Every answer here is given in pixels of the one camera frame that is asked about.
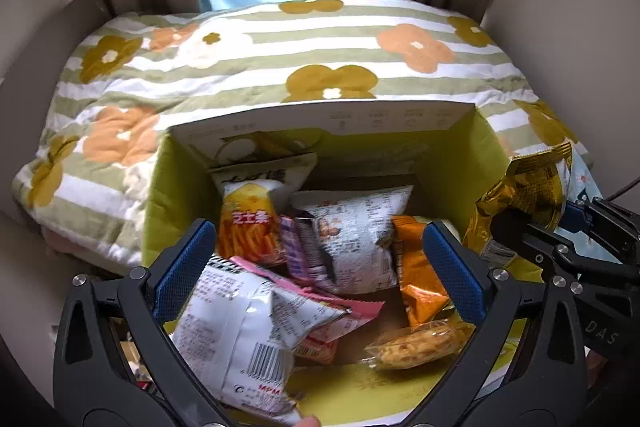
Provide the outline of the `person's left hand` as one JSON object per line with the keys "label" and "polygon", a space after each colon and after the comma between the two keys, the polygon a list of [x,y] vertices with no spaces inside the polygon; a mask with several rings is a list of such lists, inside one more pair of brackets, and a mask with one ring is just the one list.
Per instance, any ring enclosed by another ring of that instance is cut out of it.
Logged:
{"label": "person's left hand", "polygon": [[294,427],[321,427],[321,421],[319,421],[318,417],[314,415],[309,415],[303,417],[300,421],[298,421]]}

